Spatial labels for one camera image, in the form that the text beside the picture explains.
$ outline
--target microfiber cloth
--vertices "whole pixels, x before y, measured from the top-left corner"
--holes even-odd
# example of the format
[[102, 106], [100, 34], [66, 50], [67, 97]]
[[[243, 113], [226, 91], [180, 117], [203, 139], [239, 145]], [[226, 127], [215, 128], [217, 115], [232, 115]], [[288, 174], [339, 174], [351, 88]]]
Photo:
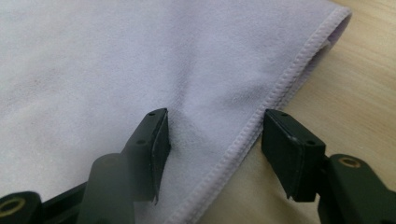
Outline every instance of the microfiber cloth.
[[167, 107], [159, 201], [136, 223], [196, 222], [349, 17], [327, 0], [3, 0], [0, 195], [85, 182]]

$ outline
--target wood grain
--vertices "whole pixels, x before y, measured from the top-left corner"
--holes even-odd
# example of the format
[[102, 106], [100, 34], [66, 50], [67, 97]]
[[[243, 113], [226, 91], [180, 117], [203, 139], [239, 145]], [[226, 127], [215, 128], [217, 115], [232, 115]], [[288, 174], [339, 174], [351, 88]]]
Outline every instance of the wood grain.
[[[396, 1], [335, 2], [352, 20], [285, 111], [396, 190]], [[258, 142], [199, 223], [319, 223], [316, 210], [286, 199]]]

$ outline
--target white towel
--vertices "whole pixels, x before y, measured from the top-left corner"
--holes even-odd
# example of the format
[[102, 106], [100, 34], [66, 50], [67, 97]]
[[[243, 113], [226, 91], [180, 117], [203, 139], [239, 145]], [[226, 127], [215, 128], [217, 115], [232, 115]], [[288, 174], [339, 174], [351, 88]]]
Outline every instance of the white towel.
[[347, 26], [327, 0], [0, 4], [0, 197], [47, 200], [169, 109], [158, 204], [137, 223], [193, 223]]

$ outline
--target wooden table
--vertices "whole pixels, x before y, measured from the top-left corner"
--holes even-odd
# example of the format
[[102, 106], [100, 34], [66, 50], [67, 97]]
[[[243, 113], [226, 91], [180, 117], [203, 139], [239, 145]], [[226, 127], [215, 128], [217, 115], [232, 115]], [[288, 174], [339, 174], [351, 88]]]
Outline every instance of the wooden table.
[[[352, 20], [284, 111], [326, 143], [327, 155], [363, 159], [396, 190], [396, 0], [336, 2], [352, 8]], [[260, 147], [200, 223], [319, 223], [318, 202], [287, 200]]]

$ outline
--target stitched hem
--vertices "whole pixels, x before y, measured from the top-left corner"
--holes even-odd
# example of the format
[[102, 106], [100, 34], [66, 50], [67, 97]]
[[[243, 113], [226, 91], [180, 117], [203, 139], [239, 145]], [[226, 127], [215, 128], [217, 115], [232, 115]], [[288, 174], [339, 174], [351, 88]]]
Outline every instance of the stitched hem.
[[225, 151], [224, 156], [194, 189], [187, 200], [164, 223], [194, 223], [215, 200], [227, 181], [248, 154], [262, 132], [262, 119], [266, 108], [283, 107], [307, 80], [318, 62], [313, 60], [325, 41], [331, 45], [347, 27], [351, 11], [338, 7], [305, 42], [294, 62], [280, 76], [275, 87], [251, 116], [241, 133]]

